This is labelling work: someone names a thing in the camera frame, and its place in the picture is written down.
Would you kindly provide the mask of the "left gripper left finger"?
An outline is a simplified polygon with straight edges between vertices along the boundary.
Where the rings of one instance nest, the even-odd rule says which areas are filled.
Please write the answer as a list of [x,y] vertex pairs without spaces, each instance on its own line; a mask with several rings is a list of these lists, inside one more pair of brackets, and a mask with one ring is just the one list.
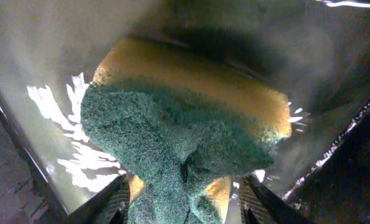
[[67,218],[67,223],[126,224],[130,202],[127,175],[117,177]]

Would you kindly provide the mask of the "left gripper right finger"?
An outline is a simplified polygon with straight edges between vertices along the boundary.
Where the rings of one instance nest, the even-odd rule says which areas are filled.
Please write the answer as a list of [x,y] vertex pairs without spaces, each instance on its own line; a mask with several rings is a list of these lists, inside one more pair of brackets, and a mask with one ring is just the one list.
[[243,224],[313,224],[252,175],[242,178],[239,193]]

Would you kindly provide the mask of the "green and yellow sponge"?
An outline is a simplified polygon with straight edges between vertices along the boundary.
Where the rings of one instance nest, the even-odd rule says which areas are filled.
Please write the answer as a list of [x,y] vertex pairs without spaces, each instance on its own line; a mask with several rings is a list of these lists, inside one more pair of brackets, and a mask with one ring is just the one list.
[[273,166],[292,133],[288,103],[225,65],[125,38],[95,72],[80,122],[132,176],[129,223],[221,223],[223,181]]

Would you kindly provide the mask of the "pale green plate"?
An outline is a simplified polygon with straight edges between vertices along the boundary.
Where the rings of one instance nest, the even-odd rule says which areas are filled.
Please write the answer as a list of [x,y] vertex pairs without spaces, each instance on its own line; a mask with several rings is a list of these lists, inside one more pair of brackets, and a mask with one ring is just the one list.
[[109,184],[75,163],[72,77],[135,35],[195,50],[288,95],[294,135],[265,185],[290,197],[370,97],[370,1],[0,1],[0,111],[49,202],[71,215]]

